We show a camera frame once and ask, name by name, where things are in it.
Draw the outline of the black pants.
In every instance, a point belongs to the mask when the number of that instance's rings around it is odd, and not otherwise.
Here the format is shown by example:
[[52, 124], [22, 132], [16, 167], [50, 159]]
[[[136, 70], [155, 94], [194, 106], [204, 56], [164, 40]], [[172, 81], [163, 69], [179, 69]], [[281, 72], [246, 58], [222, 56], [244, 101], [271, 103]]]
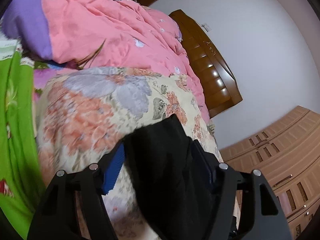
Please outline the black pants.
[[124, 139], [142, 216], [160, 239], [208, 239], [214, 196], [206, 164], [176, 115]]

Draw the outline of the green floral fabric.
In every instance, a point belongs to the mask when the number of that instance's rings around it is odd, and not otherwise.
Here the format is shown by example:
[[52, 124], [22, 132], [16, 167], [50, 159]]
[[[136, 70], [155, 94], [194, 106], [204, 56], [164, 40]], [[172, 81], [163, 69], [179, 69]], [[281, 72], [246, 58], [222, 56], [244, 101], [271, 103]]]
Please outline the green floral fabric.
[[33, 125], [34, 62], [19, 40], [1, 41], [1, 210], [26, 239], [44, 194]]

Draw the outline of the wooden wardrobe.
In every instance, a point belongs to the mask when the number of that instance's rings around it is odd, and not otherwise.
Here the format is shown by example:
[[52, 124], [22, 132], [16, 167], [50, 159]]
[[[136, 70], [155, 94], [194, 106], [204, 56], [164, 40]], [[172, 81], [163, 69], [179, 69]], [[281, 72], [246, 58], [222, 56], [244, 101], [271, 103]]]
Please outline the wooden wardrobe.
[[319, 114], [297, 106], [260, 132], [220, 150], [242, 172], [259, 169], [272, 187], [293, 239], [319, 208]]

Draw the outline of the floral bed sheet mattress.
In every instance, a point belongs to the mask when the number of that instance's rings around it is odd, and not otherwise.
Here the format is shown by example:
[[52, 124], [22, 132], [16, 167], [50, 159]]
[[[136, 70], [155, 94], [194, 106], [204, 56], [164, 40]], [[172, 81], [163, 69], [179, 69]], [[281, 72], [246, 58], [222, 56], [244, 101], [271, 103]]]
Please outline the floral bed sheet mattress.
[[[100, 67], [51, 78], [36, 105], [42, 177], [80, 172], [135, 130], [176, 115], [187, 136], [222, 161], [185, 76]], [[141, 214], [126, 157], [103, 202], [118, 239], [160, 239]]]

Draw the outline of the pink quilt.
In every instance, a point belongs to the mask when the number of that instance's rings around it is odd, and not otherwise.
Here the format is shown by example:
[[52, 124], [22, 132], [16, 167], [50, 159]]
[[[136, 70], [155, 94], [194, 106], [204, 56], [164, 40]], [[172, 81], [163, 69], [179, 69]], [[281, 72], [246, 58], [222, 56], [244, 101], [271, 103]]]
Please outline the pink quilt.
[[168, 15], [132, 0], [12, 0], [3, 33], [43, 60], [77, 67], [132, 67], [184, 74], [205, 121], [203, 88]]

